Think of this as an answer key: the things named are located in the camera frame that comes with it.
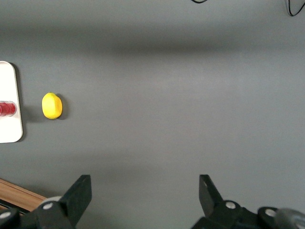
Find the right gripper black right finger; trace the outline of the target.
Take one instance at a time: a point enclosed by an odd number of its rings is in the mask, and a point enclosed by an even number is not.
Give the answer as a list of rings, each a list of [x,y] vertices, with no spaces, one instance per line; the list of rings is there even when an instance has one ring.
[[[199,201],[204,217],[193,229],[259,229],[257,215],[232,200],[224,200],[209,175],[199,176]]]

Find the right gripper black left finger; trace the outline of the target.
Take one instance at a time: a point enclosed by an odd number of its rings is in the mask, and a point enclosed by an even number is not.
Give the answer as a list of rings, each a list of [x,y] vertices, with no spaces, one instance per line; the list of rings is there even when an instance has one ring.
[[[74,229],[92,199],[90,175],[80,176],[62,197],[43,201],[34,211],[39,229]]]

